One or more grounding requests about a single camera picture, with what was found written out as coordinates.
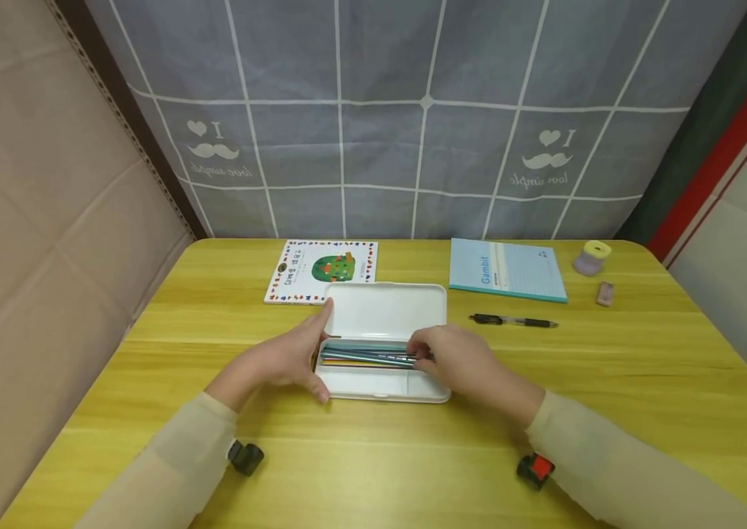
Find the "pencil case lid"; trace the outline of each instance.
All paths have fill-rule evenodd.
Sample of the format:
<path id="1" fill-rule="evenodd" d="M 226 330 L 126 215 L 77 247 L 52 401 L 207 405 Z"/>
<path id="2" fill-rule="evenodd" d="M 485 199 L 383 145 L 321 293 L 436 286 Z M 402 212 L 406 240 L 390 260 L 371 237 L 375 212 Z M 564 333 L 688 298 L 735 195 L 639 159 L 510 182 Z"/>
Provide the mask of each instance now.
<path id="1" fill-rule="evenodd" d="M 332 336 L 408 340 L 424 327 L 447 322 L 447 291 L 439 284 L 335 283 L 325 332 Z"/>

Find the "pink eraser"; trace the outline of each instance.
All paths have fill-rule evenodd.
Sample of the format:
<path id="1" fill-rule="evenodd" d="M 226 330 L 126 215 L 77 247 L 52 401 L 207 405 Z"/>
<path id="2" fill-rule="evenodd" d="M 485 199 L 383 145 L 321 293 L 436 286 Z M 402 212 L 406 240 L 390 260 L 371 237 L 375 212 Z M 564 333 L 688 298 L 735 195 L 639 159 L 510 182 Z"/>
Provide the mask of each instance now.
<path id="1" fill-rule="evenodd" d="M 614 297 L 614 285 L 603 281 L 599 284 L 599 292 L 596 294 L 596 305 L 611 306 Z"/>

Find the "heart graphic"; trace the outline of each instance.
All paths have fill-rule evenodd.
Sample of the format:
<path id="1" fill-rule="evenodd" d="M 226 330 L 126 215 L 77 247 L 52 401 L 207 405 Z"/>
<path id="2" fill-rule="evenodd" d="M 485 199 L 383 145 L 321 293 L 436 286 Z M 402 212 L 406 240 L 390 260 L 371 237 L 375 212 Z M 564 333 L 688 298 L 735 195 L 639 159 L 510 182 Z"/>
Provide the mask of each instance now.
<path id="1" fill-rule="evenodd" d="M 558 141 L 558 138 L 561 138 L 561 132 L 558 130 L 544 130 L 544 132 L 541 132 L 541 134 L 537 137 L 542 144 L 544 144 L 545 147 L 548 147 L 552 145 L 553 143 L 556 143 Z"/>
<path id="2" fill-rule="evenodd" d="M 191 121 L 188 120 L 188 129 L 193 132 L 194 134 L 200 136 L 200 138 L 203 137 L 203 134 L 206 133 L 206 124 L 202 121 Z"/>

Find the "wooden table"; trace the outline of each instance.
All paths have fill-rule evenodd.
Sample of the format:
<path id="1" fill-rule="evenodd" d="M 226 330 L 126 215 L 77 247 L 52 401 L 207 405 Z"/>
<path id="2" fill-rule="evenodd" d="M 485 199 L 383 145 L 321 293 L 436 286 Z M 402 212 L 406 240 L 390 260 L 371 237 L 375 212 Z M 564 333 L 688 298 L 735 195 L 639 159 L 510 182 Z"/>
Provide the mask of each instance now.
<path id="1" fill-rule="evenodd" d="M 573 397 L 747 502 L 747 366 L 644 248 L 614 241 L 596 278 L 552 241 L 569 304 L 450 291 L 449 317 L 512 369 Z M 73 413 L 0 528 L 68 528 L 230 357 L 317 309 L 261 300 L 280 240 L 192 245 Z M 447 284 L 449 241 L 382 241 L 378 279 Z M 611 308 L 594 303 L 615 284 Z M 478 326 L 473 312 L 557 329 Z M 263 389 L 239 437 L 267 454 L 227 472 L 195 528 L 572 528 L 596 525 L 556 486 L 515 475 L 521 433 L 453 396 L 445 405 L 334 400 Z"/>

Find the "curtain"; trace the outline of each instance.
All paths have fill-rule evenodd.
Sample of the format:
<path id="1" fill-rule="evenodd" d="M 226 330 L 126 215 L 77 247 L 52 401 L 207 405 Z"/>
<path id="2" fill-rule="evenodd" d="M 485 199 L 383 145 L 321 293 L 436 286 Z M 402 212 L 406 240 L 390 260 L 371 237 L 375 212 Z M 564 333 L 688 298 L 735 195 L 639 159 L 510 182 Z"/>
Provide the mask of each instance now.
<path id="1" fill-rule="evenodd" d="M 747 0 L 87 0 L 208 233 L 608 238 Z"/>

